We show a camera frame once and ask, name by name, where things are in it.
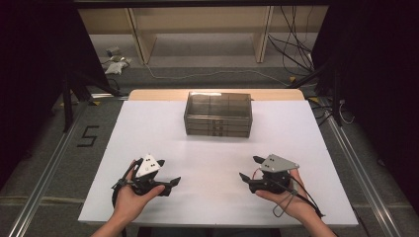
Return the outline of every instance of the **black cord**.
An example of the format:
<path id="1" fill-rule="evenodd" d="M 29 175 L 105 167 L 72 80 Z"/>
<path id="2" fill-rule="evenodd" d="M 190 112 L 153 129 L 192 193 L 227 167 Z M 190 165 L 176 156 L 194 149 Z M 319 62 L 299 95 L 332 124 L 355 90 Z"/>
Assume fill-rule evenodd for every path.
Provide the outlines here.
<path id="1" fill-rule="evenodd" d="M 360 214 L 357 212 L 357 210 L 351 205 L 352 209 L 355 212 L 355 215 L 357 216 L 357 219 L 361 222 L 361 225 L 364 228 L 364 231 L 366 232 L 367 236 L 370 237 L 370 232 L 367 229 L 367 225 L 364 223 L 363 219 L 361 218 Z"/>
<path id="2" fill-rule="evenodd" d="M 290 34 L 289 34 L 289 37 L 288 37 L 287 41 L 289 41 L 290 40 L 290 37 L 293 36 L 293 38 L 296 41 L 296 44 L 299 45 L 298 52 L 299 52 L 299 55 L 301 56 L 301 59 L 302 59 L 303 63 L 305 64 L 305 68 L 309 68 L 308 71 L 311 72 L 312 71 L 312 63 L 311 63 L 311 60 L 308 58 L 308 56 L 307 56 L 307 54 L 305 54 L 305 52 L 301 52 L 301 50 L 300 50 L 300 48 L 303 48 L 303 47 L 306 48 L 306 46 L 296 36 L 296 30 L 295 30 L 295 28 L 296 28 L 296 25 L 295 25 L 296 7 L 293 6 L 293 23 L 292 24 L 290 24 L 290 21 L 287 18 L 285 12 L 284 12 L 284 8 L 282 6 L 280 8 L 281 8 L 281 12 L 283 13 L 284 19 L 286 20 L 287 25 L 288 25 L 288 27 L 290 29 Z M 307 63 L 306 63 L 306 61 L 305 61 L 304 58 L 306 58 L 310 62 L 310 66 L 307 65 Z"/>
<path id="3" fill-rule="evenodd" d="M 301 47 L 301 45 L 297 45 L 297 44 L 292 43 L 292 42 L 287 42 L 287 41 L 282 40 L 282 39 L 277 39 L 277 38 L 273 37 L 271 34 L 269 34 L 269 37 L 270 37 L 272 40 L 279 41 L 279 42 L 283 42 L 283 43 L 287 43 L 287 44 L 289 44 L 289 45 L 291 45 L 291 46 L 294 46 L 294 47 Z M 311 49 L 309 49 L 308 47 L 301 47 L 301 49 L 302 49 L 302 50 L 304 50 L 304 51 L 307 51 L 307 52 L 311 52 Z"/>
<path id="4" fill-rule="evenodd" d="M 268 36 L 268 40 L 271 42 L 271 44 L 274 46 L 274 48 L 275 48 L 275 50 L 276 51 L 278 51 L 282 56 L 283 56 L 283 66 L 284 66 L 284 68 L 289 72 L 289 73 L 291 73 L 291 74 L 294 74 L 294 75 L 299 75 L 299 76 L 306 76 L 306 75 L 302 75 L 302 74 L 297 74 L 297 73 L 293 73 L 293 72 L 290 72 L 287 68 L 286 68 L 286 66 L 285 66 L 285 63 L 284 63 L 284 56 L 286 57 L 286 58 L 288 58 L 289 60 L 291 60 L 291 61 L 293 61 L 295 64 L 297 64 L 298 66 L 300 66 L 302 69 L 304 69 L 304 70 L 306 70 L 307 72 L 310 72 L 311 70 L 309 69 L 309 68 L 307 68 L 307 67 L 305 67 L 304 65 L 302 65 L 301 63 L 299 63 L 299 62 L 297 62 L 295 59 L 293 59 L 292 57 L 290 57 L 288 54 L 286 54 L 285 53 L 285 51 L 283 50 L 283 49 L 280 49 L 273 41 L 272 41 L 272 39 L 271 39 L 271 37 L 270 36 Z"/>
<path id="5" fill-rule="evenodd" d="M 290 188 L 288 188 L 288 187 L 285 187 L 285 186 L 283 186 L 282 184 L 280 184 L 279 182 L 276 182 L 276 181 L 274 181 L 274 180 L 272 180 L 272 179 L 269 179 L 269 181 L 271 181 L 272 183 L 274 183 L 274 184 L 276 184 L 276 185 L 278 185 L 279 187 L 281 187 L 282 189 L 284 189 L 284 190 L 286 190 L 286 191 L 288 191 L 290 194 L 295 194 L 295 190 L 292 190 L 292 189 L 290 189 Z M 298 185 L 300 186 L 300 187 L 302 187 L 302 189 L 305 191 L 305 193 L 310 197 L 310 195 L 309 195 L 309 193 L 305 190 L 305 188 L 299 183 L 299 182 L 297 182 L 298 183 Z M 300 195 L 299 193 L 296 193 L 295 194 L 295 196 L 296 197 L 298 197 L 298 198 L 300 198 L 300 199 L 302 199 L 303 201 L 305 201 L 307 204 L 309 204 L 309 205 L 311 205 L 311 207 L 314 209 L 314 211 L 315 211 L 315 213 L 317 214 L 317 216 L 318 217 L 323 217 L 324 216 L 324 214 L 322 214 L 321 213 L 321 211 L 320 211 L 320 209 L 318 208 L 318 206 L 317 206 L 317 204 L 315 203 L 315 201 L 313 201 L 313 202 L 311 202 L 309 199 L 307 199 L 307 198 L 305 198 L 305 197 L 303 197 L 302 195 Z"/>
<path id="6" fill-rule="evenodd" d="M 318 126 L 322 126 L 331 116 L 333 116 L 333 114 L 328 115 L 321 123 L 318 124 Z"/>
<path id="7" fill-rule="evenodd" d="M 129 168 L 126 170 L 126 172 L 124 173 L 123 177 L 121 179 L 118 180 L 118 182 L 112 186 L 112 189 L 114 189 L 114 192 L 112 193 L 112 206 L 115 208 L 115 204 L 117 203 L 117 198 L 118 198 L 118 193 L 120 192 L 120 189 L 126 185 L 126 176 L 128 175 L 129 171 L 132 170 L 133 167 L 135 167 L 135 165 L 137 165 L 139 162 L 138 161 L 134 161 Z M 126 229 L 124 228 L 123 231 L 121 232 L 121 234 L 123 235 L 123 237 L 126 237 Z"/>

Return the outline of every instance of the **hand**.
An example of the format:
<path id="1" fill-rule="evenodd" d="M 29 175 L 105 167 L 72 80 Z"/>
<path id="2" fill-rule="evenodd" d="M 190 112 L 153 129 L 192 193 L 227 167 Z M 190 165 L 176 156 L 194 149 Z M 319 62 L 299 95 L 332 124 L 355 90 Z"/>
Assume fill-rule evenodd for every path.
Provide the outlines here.
<path id="1" fill-rule="evenodd" d="M 307 198 L 307 194 L 303 189 L 304 183 L 299 176 L 298 170 L 290 170 L 290 175 L 293 176 L 302 185 L 302 187 L 298 187 L 297 189 L 298 194 L 304 198 Z M 293 187 L 293 182 L 290 183 L 290 188 L 292 190 L 295 189 L 295 187 Z M 308 230 L 311 236 L 336 236 L 333 231 L 320 219 L 320 217 L 318 217 L 311 205 L 309 205 L 301 198 L 297 196 L 293 197 L 289 192 L 283 192 L 280 195 L 275 195 L 268 191 L 256 191 L 256 195 L 260 198 L 271 200 L 276 203 L 286 212 L 286 214 L 301 222 L 301 224 Z"/>
<path id="2" fill-rule="evenodd" d="M 128 179 L 132 177 L 132 171 L 133 168 L 127 174 Z M 121 187 L 120 191 L 118 192 L 118 198 L 117 202 L 115 203 L 115 209 L 112 217 L 124 220 L 126 224 L 129 224 L 142 213 L 142 210 L 148 204 L 148 202 L 157 197 L 161 192 L 163 192 L 164 189 L 164 186 L 157 186 L 147 194 L 138 196 L 132 190 L 131 186 L 126 185 Z"/>
<path id="3" fill-rule="evenodd" d="M 301 177 L 299 176 L 299 172 L 297 169 L 290 170 L 290 175 L 293 176 L 304 187 L 304 184 L 301 180 Z M 302 187 L 298 187 L 298 188 L 293 187 L 293 182 L 290 183 L 290 189 L 298 190 L 298 193 L 301 196 L 303 196 L 304 198 L 307 198 L 307 194 L 305 193 L 304 189 Z M 286 214 L 298 220 L 300 219 L 300 216 L 302 214 L 306 214 L 308 212 L 315 213 L 314 209 L 307 202 L 305 202 L 304 200 L 300 199 L 297 196 L 293 197 L 287 191 L 283 192 L 280 195 L 275 195 L 268 191 L 256 191 L 256 195 L 259 196 L 260 198 L 273 201 L 280 208 L 284 209 Z"/>
<path id="4" fill-rule="evenodd" d="M 132 177 L 132 170 L 133 168 L 127 174 L 129 178 Z M 142 213 L 142 210 L 148 202 L 160 195 L 164 189 L 165 187 L 163 185 L 157 186 L 147 194 L 138 196 L 133 192 L 131 186 L 126 185 L 121 187 L 115 203 L 114 213 L 108 222 L 92 236 L 118 236 L 128 224 Z"/>

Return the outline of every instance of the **human hand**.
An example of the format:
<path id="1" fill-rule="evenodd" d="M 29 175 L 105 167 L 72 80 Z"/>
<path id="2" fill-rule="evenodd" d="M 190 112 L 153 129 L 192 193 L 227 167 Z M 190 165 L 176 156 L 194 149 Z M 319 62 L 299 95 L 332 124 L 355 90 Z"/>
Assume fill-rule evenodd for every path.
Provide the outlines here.
<path id="1" fill-rule="evenodd" d="M 128 179 L 132 177 L 132 171 L 133 168 L 126 176 Z M 125 185 L 121 187 L 118 192 L 117 201 L 115 203 L 114 213 L 111 218 L 116 218 L 125 222 L 126 224 L 129 224 L 142 213 L 142 210 L 148 204 L 148 202 L 162 193 L 164 189 L 165 187 L 163 185 L 157 186 L 147 194 L 138 196 L 132 190 L 131 186 Z"/>
<path id="2" fill-rule="evenodd" d="M 132 170 L 133 168 L 127 174 L 129 179 L 132 177 Z M 118 236 L 118 234 L 121 233 L 121 231 L 123 231 L 128 224 L 130 224 L 142 213 L 142 210 L 148 202 L 160 195 L 164 189 L 165 187 L 163 185 L 157 186 L 147 194 L 138 196 L 135 194 L 131 186 L 125 185 L 121 187 L 115 203 L 114 213 L 111 218 L 92 235 L 92 237 Z"/>
<path id="3" fill-rule="evenodd" d="M 295 188 L 293 186 L 293 181 L 290 182 L 290 189 L 297 190 L 298 194 L 304 198 L 307 198 L 307 193 L 304 191 L 304 184 L 299 172 L 297 169 L 290 170 L 290 175 L 293 176 L 302 187 Z M 295 219 L 301 220 L 304 215 L 312 213 L 314 209 L 304 200 L 297 196 L 292 196 L 289 192 L 285 191 L 282 194 L 276 195 L 269 191 L 256 191 L 255 193 L 258 197 L 264 198 L 276 203 L 280 208 L 282 208 L 286 214 Z"/>

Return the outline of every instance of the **white table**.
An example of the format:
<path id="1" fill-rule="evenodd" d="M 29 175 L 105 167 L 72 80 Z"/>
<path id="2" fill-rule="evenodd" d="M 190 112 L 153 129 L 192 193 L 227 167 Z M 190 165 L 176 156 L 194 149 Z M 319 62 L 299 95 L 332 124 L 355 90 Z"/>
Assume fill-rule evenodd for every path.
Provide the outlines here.
<path id="1" fill-rule="evenodd" d="M 153 199 L 133 223 L 177 227 L 299 225 L 287 215 L 275 217 L 275 205 L 251 194 L 239 177 L 239 172 L 251 177 L 258 168 L 254 155 L 273 153 L 300 165 L 300 175 L 326 214 L 326 224 L 358 224 L 306 101 L 252 102 L 249 138 L 188 136 L 183 121 L 185 107 L 185 101 L 124 103 L 79 221 L 106 222 L 113 212 L 111 186 L 133 159 L 150 153 L 166 161 L 157 181 L 182 180 L 169 197 Z"/>

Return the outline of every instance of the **cable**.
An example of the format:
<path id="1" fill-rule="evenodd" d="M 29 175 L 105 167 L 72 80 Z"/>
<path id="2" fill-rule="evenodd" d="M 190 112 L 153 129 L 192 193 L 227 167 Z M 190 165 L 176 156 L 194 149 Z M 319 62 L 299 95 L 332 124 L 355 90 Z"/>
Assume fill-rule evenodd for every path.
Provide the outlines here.
<path id="1" fill-rule="evenodd" d="M 333 114 L 328 115 L 321 123 L 318 124 L 318 126 L 322 126 L 331 116 L 333 116 Z"/>
<path id="2" fill-rule="evenodd" d="M 280 184 L 279 182 L 272 180 L 272 179 L 268 179 L 269 181 L 271 181 L 272 183 L 276 184 L 277 186 L 281 187 L 282 189 L 288 191 L 290 194 L 295 193 L 295 190 L 292 190 L 288 187 L 283 186 L 282 184 Z M 305 193 L 309 196 L 309 198 L 312 199 L 311 195 L 305 190 L 305 188 L 299 183 L 297 182 L 298 185 L 305 191 Z M 300 198 L 301 200 L 305 201 L 307 204 L 311 205 L 311 207 L 314 209 L 314 211 L 316 212 L 318 217 L 323 217 L 324 214 L 321 213 L 320 209 L 318 208 L 317 204 L 315 203 L 315 201 L 313 200 L 313 202 L 311 202 L 309 199 L 307 199 L 306 197 L 303 197 L 302 195 L 300 195 L 299 193 L 295 194 L 298 198 Z"/>
<path id="3" fill-rule="evenodd" d="M 343 121 L 344 123 L 346 123 L 346 124 L 351 124 L 352 122 L 354 122 L 355 117 L 352 117 L 352 119 L 351 119 L 350 121 L 348 121 L 348 120 L 346 120 L 345 118 L 343 118 L 343 116 L 342 116 L 342 106 L 343 106 L 343 104 L 344 104 L 344 103 L 341 103 L 341 105 L 339 106 L 339 115 L 340 115 L 340 117 L 341 117 L 341 119 L 342 119 L 342 121 Z"/>
<path id="4" fill-rule="evenodd" d="M 284 47 L 284 51 L 286 51 L 287 44 L 288 44 L 288 41 L 290 40 L 290 37 L 291 37 L 291 36 L 293 36 L 293 37 L 294 37 L 294 39 L 295 39 L 295 41 L 296 41 L 296 44 L 297 44 L 297 45 L 299 45 L 299 47 L 298 47 L 298 48 L 306 47 L 306 46 L 305 46 L 305 45 L 304 45 L 304 44 L 303 44 L 303 43 L 302 43 L 302 42 L 298 39 L 298 37 L 296 36 L 296 32 L 295 32 L 295 15 L 296 15 L 296 7 L 295 7 L 295 6 L 293 6 L 293 23 L 292 23 L 292 24 L 290 24 L 290 21 L 289 21 L 289 19 L 287 18 L 287 16 L 286 16 L 285 12 L 284 12 L 284 8 L 283 8 L 282 6 L 281 6 L 280 8 L 281 8 L 281 12 L 283 13 L 284 19 L 286 20 L 287 25 L 288 25 L 288 27 L 289 27 L 289 29 L 290 29 L 290 34 L 289 34 L 289 37 L 288 37 L 288 39 L 287 39 L 286 46 Z M 303 63 L 305 64 L 305 67 L 304 67 L 304 68 L 309 68 L 309 69 L 308 69 L 308 71 L 309 71 L 309 72 L 311 72 L 311 71 L 312 71 L 312 63 L 311 63 L 311 60 L 308 58 L 308 56 L 307 56 L 305 53 L 302 53 L 300 50 L 299 50 L 298 52 L 299 52 L 299 55 L 301 56 L 301 59 L 302 59 Z M 306 58 L 306 59 L 310 62 L 310 66 L 308 66 L 308 65 L 306 64 L 306 62 L 305 62 L 304 58 Z"/>
<path id="5" fill-rule="evenodd" d="M 127 182 L 126 176 L 129 174 L 129 171 L 132 170 L 132 168 L 137 165 L 137 163 L 139 161 L 140 160 L 134 161 L 129 166 L 129 168 L 126 170 L 126 172 L 124 173 L 123 177 L 121 179 L 119 179 L 118 182 L 114 186 L 112 186 L 112 189 L 114 189 L 114 192 L 112 193 L 112 206 L 114 208 L 115 208 L 115 204 L 117 203 L 118 193 L 120 192 L 120 189 L 124 185 L 126 185 L 126 182 Z M 121 232 L 121 234 L 123 235 L 123 237 L 126 237 L 126 229 L 125 228 L 123 229 L 123 231 Z"/>
<path id="6" fill-rule="evenodd" d="M 258 75 L 260 75 L 260 76 L 263 76 L 263 77 L 267 77 L 267 78 L 270 78 L 270 79 L 272 79 L 272 80 L 274 80 L 274 81 L 277 81 L 277 82 L 279 82 L 279 83 L 281 83 L 281 84 L 283 84 L 283 85 L 285 85 L 285 86 L 287 86 L 287 87 L 289 87 L 289 86 L 291 86 L 291 85 L 289 85 L 289 84 L 287 84 L 287 83 L 284 83 L 284 82 L 282 82 L 281 80 L 279 80 L 279 79 L 277 79 L 277 78 L 275 78 L 275 77 L 271 77 L 271 76 L 268 76 L 268 75 L 266 75 L 266 74 L 263 74 L 263 73 L 261 73 L 261 72 L 258 72 L 258 71 L 254 71 L 254 70 L 243 70 L 243 71 L 216 71 L 216 72 L 212 72 L 212 73 L 202 73 L 202 74 L 192 74 L 192 75 L 188 75 L 188 76 L 181 76 L 181 77 L 163 77 L 163 76 L 156 76 L 156 75 L 154 75 L 154 73 L 151 71 L 151 68 L 147 65 L 147 64 L 144 64 L 145 65 L 145 67 L 148 69 L 148 71 L 150 72 L 150 75 L 153 77 L 153 78 L 155 78 L 155 79 L 173 79 L 173 80 L 182 80 L 182 79 L 188 79 L 188 78 L 191 78 L 191 77 L 206 77 L 206 76 L 214 76 L 214 75 L 217 75 L 217 74 L 222 74 L 222 73 L 255 73 L 255 74 L 258 74 Z M 312 87 L 312 86 L 315 86 L 316 84 L 310 84 L 310 85 L 305 85 L 305 86 L 302 86 L 302 87 Z"/>
<path id="7" fill-rule="evenodd" d="M 281 204 L 284 200 L 286 200 L 287 198 L 289 198 L 290 196 L 292 196 L 289 200 L 289 202 L 287 203 L 286 207 L 283 208 L 283 211 L 281 212 L 281 214 L 277 215 L 275 213 L 275 210 L 278 208 L 279 204 L 277 204 L 274 209 L 272 209 L 272 212 L 274 213 L 274 215 L 278 218 L 280 218 L 281 216 L 283 216 L 283 214 L 286 212 L 287 208 L 289 207 L 290 203 L 293 201 L 293 197 L 295 197 L 296 191 L 293 191 L 292 193 L 290 193 L 287 197 L 285 197 L 283 200 L 281 200 L 281 202 L 279 204 Z"/>
<path id="8" fill-rule="evenodd" d="M 294 46 L 294 47 L 301 47 L 300 45 L 297 45 L 297 44 L 295 44 L 295 43 L 292 43 L 292 42 L 287 42 L 287 41 L 282 40 L 282 39 L 277 39 L 277 38 L 273 37 L 271 34 L 268 34 L 268 36 L 269 36 L 272 40 L 279 41 L 279 42 L 283 42 L 283 43 L 287 43 L 287 44 L 289 44 L 289 45 L 291 45 L 291 46 Z M 302 48 L 302 50 L 307 51 L 307 52 L 311 52 L 311 49 L 309 49 L 308 47 L 303 47 L 303 48 Z"/>
<path id="9" fill-rule="evenodd" d="M 291 61 L 293 61 L 296 65 L 298 65 L 298 66 L 300 66 L 300 67 L 302 67 L 302 69 L 304 69 L 304 70 L 306 70 L 307 72 L 310 72 L 311 70 L 309 69 L 309 68 L 307 68 L 307 67 L 305 67 L 304 65 L 302 65 L 301 63 L 299 63 L 299 62 L 297 62 L 295 59 L 293 59 L 292 57 L 290 57 L 288 54 L 286 54 L 285 53 L 285 48 L 284 49 L 280 49 L 273 41 L 272 41 L 272 39 L 271 39 L 271 36 L 268 36 L 268 40 L 271 42 L 271 44 L 272 44 L 272 46 L 275 48 L 275 50 L 276 51 L 278 51 L 282 56 L 283 56 L 283 66 L 284 66 L 284 68 L 289 72 L 289 73 L 291 73 L 291 74 L 295 74 L 295 75 L 298 75 L 298 76 L 306 76 L 306 75 L 302 75 L 302 74 L 297 74 L 297 73 L 293 73 L 293 72 L 290 72 L 288 69 L 287 69 L 287 67 L 286 67 L 286 65 L 285 65 L 285 63 L 284 63 L 284 56 L 286 57 L 286 58 L 288 58 L 289 60 L 291 60 Z"/>

